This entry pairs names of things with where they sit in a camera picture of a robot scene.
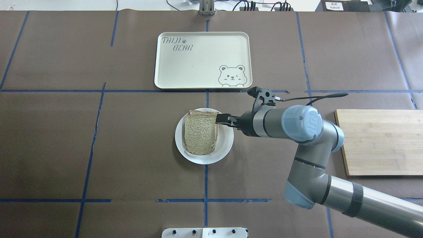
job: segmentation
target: wooden cutting board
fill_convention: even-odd
[[[422,110],[338,109],[348,175],[423,175]]]

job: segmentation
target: white label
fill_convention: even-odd
[[[342,3],[326,2],[326,9],[333,11],[343,11]]]

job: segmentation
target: blue plastic cap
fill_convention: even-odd
[[[321,115],[312,106],[295,105],[282,115],[282,128],[297,142],[313,140],[320,135],[323,127]]]
[[[333,125],[333,126],[335,127],[335,129],[338,133],[338,143],[336,144],[335,148],[332,150],[332,152],[336,152],[342,147],[343,142],[345,140],[345,135],[344,135],[342,129],[339,128],[339,126],[337,126],[337,125]]]
[[[286,181],[285,191],[283,193],[285,199],[300,208],[311,209],[314,202],[302,194],[294,185]]]

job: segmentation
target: cartoon bear face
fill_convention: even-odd
[[[244,86],[247,83],[247,77],[244,74],[245,67],[238,65],[237,67],[230,68],[222,65],[220,68],[219,83],[223,86],[229,87]]]

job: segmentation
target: white floor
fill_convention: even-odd
[[[196,9],[198,4],[190,4],[188,0],[168,0],[180,10]],[[257,0],[258,3],[277,2],[277,0]],[[232,10],[238,1],[216,2],[216,9]],[[314,11],[320,0],[289,0],[295,11]],[[423,12],[423,6],[417,0],[410,4],[413,10]],[[118,10],[174,10],[166,0],[118,0]],[[260,11],[270,11],[272,5],[257,4]],[[38,11],[112,11],[116,9],[116,0],[0,0],[0,10],[38,10]]]

